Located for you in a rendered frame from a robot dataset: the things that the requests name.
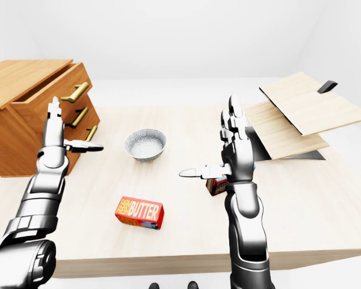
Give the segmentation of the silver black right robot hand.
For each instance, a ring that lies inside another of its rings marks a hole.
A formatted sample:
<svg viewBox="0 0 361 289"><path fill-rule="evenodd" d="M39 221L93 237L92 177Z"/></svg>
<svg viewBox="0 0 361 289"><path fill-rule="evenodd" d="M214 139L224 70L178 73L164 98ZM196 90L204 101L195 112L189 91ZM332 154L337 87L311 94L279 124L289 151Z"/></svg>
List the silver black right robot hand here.
<svg viewBox="0 0 361 289"><path fill-rule="evenodd" d="M179 173L184 178L215 179L227 176L229 182L253 180L254 154L250 138L245 133L247 122L236 95L231 95L228 108L221 112L220 138L222 165L208 164L202 168L186 169Z"/></svg>

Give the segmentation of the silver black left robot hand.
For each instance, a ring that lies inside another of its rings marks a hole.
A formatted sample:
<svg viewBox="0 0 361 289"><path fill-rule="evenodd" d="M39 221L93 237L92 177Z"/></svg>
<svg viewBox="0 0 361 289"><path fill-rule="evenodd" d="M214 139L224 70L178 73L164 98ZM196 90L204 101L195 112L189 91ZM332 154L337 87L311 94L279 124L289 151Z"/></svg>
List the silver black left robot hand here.
<svg viewBox="0 0 361 289"><path fill-rule="evenodd" d="M48 104L48 117L45 121L41 150L60 148L73 153L102 151L103 146L84 140L66 140L64 138L64 122L59 99L54 96Z"/></svg>

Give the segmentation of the wooden cabinet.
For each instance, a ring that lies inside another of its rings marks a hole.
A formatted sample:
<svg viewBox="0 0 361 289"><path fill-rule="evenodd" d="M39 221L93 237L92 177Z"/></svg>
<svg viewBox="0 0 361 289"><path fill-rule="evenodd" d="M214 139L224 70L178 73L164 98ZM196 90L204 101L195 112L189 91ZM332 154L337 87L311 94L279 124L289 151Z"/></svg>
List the wooden cabinet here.
<svg viewBox="0 0 361 289"><path fill-rule="evenodd" d="M72 60L0 62L0 176L32 176L42 134L35 132L11 104L38 84L74 63Z"/></svg>

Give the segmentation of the brown printed food box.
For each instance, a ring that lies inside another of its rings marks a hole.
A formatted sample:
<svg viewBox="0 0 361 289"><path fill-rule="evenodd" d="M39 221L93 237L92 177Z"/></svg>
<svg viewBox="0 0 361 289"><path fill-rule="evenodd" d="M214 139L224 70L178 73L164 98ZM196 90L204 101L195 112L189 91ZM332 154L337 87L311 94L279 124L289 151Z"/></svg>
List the brown printed food box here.
<svg viewBox="0 0 361 289"><path fill-rule="evenodd" d="M216 196L226 191L226 185L228 184L227 177L208 179L206 181L206 188L211 196Z"/></svg>

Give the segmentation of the small pale wooden panel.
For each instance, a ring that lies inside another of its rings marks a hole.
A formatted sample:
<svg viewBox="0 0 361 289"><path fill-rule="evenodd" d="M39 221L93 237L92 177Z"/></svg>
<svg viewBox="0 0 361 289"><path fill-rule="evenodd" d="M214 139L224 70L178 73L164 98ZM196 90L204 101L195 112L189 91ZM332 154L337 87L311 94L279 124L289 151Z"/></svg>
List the small pale wooden panel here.
<svg viewBox="0 0 361 289"><path fill-rule="evenodd" d="M273 160L326 148L318 134L302 136L269 101L244 108L251 126Z"/></svg>

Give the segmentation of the large pale wooden panel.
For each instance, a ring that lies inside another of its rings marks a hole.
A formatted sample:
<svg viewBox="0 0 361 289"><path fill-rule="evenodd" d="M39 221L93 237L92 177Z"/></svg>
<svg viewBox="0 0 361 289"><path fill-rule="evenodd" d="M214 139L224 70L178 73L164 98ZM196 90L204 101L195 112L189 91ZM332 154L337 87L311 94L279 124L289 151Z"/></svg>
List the large pale wooden panel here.
<svg viewBox="0 0 361 289"><path fill-rule="evenodd" d="M321 83L298 72L260 90L302 135L361 122L361 108L337 93L318 93Z"/></svg>

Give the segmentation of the grey patterned bowl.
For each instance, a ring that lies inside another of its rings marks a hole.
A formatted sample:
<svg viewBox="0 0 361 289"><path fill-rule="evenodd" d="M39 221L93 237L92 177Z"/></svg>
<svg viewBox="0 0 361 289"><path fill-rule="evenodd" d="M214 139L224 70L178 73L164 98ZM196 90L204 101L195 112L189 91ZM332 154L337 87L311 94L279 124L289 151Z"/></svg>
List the grey patterned bowl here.
<svg viewBox="0 0 361 289"><path fill-rule="evenodd" d="M133 132L124 143L125 151L137 161L153 161L164 151L167 139L157 129L141 129Z"/></svg>

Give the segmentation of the red butter box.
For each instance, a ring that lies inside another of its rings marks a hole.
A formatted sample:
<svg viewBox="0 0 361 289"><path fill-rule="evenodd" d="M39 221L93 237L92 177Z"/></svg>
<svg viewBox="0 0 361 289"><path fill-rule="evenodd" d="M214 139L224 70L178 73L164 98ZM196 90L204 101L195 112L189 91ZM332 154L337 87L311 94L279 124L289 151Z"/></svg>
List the red butter box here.
<svg viewBox="0 0 361 289"><path fill-rule="evenodd" d="M162 203L123 196L115 216L120 222L149 229L160 230L164 219Z"/></svg>

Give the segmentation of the black angled bracket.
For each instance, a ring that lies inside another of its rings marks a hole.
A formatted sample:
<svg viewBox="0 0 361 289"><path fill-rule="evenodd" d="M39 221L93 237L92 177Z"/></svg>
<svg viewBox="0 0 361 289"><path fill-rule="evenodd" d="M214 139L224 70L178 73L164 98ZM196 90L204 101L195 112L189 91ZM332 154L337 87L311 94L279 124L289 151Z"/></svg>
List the black angled bracket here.
<svg viewBox="0 0 361 289"><path fill-rule="evenodd" d="M337 83L336 81L328 80L325 84L323 84L323 85L317 90L317 92L318 92L319 94L323 94L323 93L330 92L330 91L333 90L337 85L338 85L338 83Z"/></svg>

